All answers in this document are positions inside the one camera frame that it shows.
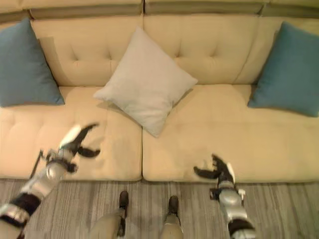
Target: back cushion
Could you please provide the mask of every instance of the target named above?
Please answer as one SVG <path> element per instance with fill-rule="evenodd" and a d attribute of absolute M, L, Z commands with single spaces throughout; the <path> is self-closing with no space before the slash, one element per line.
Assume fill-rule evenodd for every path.
<path fill-rule="evenodd" d="M 232 84 L 248 57 L 258 17 L 145 16 L 145 32 L 198 84 Z"/>
<path fill-rule="evenodd" d="M 104 86 L 141 16 L 37 20 L 32 27 L 60 86 Z"/>
<path fill-rule="evenodd" d="M 258 80 L 283 21 L 287 21 L 299 29 L 319 35 L 319 19 L 260 17 L 249 56 L 234 82 L 235 84 L 252 84 Z"/>

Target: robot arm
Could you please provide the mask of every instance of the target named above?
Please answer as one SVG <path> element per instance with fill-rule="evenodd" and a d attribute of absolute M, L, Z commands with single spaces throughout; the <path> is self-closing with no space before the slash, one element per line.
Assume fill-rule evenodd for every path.
<path fill-rule="evenodd" d="M 22 231 L 41 201 L 67 173 L 77 171 L 77 165 L 71 163 L 77 153 L 84 157 L 95 157 L 100 153 L 100 150 L 92 151 L 81 146 L 87 133 L 96 126 L 74 127 L 62 140 L 57 152 L 51 150 L 46 157 L 40 152 L 39 158 L 46 160 L 46 167 L 22 187 L 17 197 L 0 208 L 0 239 L 23 238 Z"/>
<path fill-rule="evenodd" d="M 247 212 L 243 207 L 244 191 L 236 188 L 231 165 L 224 163 L 216 155 L 213 155 L 212 158 L 215 170 L 209 171 L 194 167 L 195 174 L 206 179 L 218 179 L 217 189 L 210 190 L 210 197 L 219 202 L 230 237 L 232 239 L 255 239 L 255 229 L 249 222 Z"/>

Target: gray carpet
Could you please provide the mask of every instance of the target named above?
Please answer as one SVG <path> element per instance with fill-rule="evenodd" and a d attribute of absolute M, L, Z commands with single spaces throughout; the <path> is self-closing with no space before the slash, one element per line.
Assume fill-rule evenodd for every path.
<path fill-rule="evenodd" d="M 1 203 L 23 181 L 0 180 Z M 40 206 L 26 228 L 27 239 L 86 239 L 93 223 L 130 194 L 126 239 L 159 237 L 170 195 L 180 198 L 185 239 L 227 239 L 226 226 L 209 184 L 64 182 Z M 245 207 L 261 239 L 319 239 L 319 183 L 242 185 Z"/>

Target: sofa cushion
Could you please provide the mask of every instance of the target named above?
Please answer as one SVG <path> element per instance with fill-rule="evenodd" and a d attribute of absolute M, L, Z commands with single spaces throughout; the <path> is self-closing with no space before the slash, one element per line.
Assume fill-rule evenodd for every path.
<path fill-rule="evenodd" d="M 33 30 L 60 86 L 104 86 L 141 16 L 37 20 Z"/>
<path fill-rule="evenodd" d="M 64 104 L 28 18 L 0 31 L 0 62 L 1 107 Z"/>
<path fill-rule="evenodd" d="M 241 84 L 257 27 L 258 18 L 245 15 L 144 17 L 148 36 L 199 84 Z"/>
<path fill-rule="evenodd" d="M 283 22 L 248 106 L 318 117 L 319 36 Z"/>
<path fill-rule="evenodd" d="M 229 161 L 239 182 L 319 179 L 319 119 L 250 109 L 250 85 L 195 86 L 168 116 L 159 138 L 143 131 L 143 176 L 203 181 L 211 154 Z"/>
<path fill-rule="evenodd" d="M 68 18 L 98 15 L 139 15 L 142 0 L 23 0 L 32 17 Z"/>
<path fill-rule="evenodd" d="M 235 84 L 256 82 L 275 42 L 283 21 L 319 36 L 319 19 L 291 17 L 260 17 L 255 39 L 250 48 L 246 63 Z"/>
<path fill-rule="evenodd" d="M 94 97 L 115 103 L 158 137 L 174 104 L 196 83 L 137 27 L 115 73 Z"/>
<path fill-rule="evenodd" d="M 263 16 L 319 17 L 317 0 L 270 0 L 261 11 Z"/>
<path fill-rule="evenodd" d="M 269 0 L 145 0 L 146 14 L 250 13 L 257 14 Z"/>
<path fill-rule="evenodd" d="M 68 179 L 139 180 L 142 171 L 141 127 L 111 103 L 92 97 L 100 87 L 60 87 L 63 106 L 16 106 L 0 109 L 0 177 L 28 178 L 40 149 L 57 149 L 75 124 L 99 122 L 83 145 L 100 148 L 95 159 L 77 155 L 79 171 Z"/>
<path fill-rule="evenodd" d="M 22 11 L 21 0 L 0 1 L 0 22 L 19 21 L 26 16 L 27 12 Z"/>

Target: sofa seam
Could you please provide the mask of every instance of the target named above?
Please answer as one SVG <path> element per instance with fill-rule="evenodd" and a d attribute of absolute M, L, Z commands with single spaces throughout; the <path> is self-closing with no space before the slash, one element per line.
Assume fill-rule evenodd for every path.
<path fill-rule="evenodd" d="M 256 16 L 256 17 L 257 17 L 257 24 L 256 24 L 256 27 L 255 27 L 255 34 L 254 34 L 254 36 L 253 36 L 252 44 L 251 44 L 251 46 L 250 46 L 250 48 L 249 48 L 249 51 L 248 51 L 248 54 L 247 54 L 247 57 L 246 57 L 246 60 L 245 60 L 245 62 L 244 62 L 244 64 L 243 64 L 243 66 L 241 67 L 240 71 L 238 72 L 238 74 L 237 74 L 235 80 L 231 83 L 232 85 L 235 85 L 235 84 L 236 84 L 236 82 L 237 82 L 239 76 L 240 76 L 241 73 L 243 72 L 243 69 L 244 69 L 245 66 L 247 65 L 247 62 L 248 62 L 248 59 L 249 59 L 249 57 L 250 57 L 250 55 L 251 55 L 253 46 L 254 46 L 254 44 L 255 44 L 255 42 L 256 42 L 261 16 Z"/>

